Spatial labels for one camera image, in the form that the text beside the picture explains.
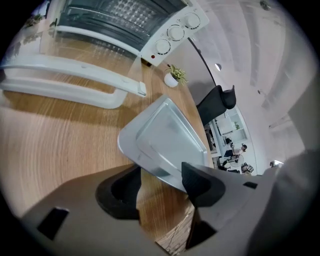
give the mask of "wood grain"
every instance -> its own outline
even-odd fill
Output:
[[[57,42],[48,41],[48,44],[55,44],[53,48],[52,45],[49,47],[52,55],[85,61],[123,75],[132,65],[132,60],[122,55],[117,55],[117,61],[110,61],[112,53],[100,46],[100,53],[96,54],[97,46],[87,42],[64,40],[64,48],[59,48]],[[165,66],[142,65],[147,96],[142,98],[129,93],[117,109],[3,92],[0,99],[0,182],[12,212],[21,217],[68,180],[130,164],[131,161],[118,149],[119,131],[163,94],[180,108],[209,151],[188,87],[167,87],[163,83],[164,69]],[[113,90],[98,82],[46,71],[16,69],[9,73],[68,82],[106,92]],[[160,241],[190,213],[192,205],[185,193],[146,171],[141,172],[141,182],[137,198],[141,226],[152,239]]]

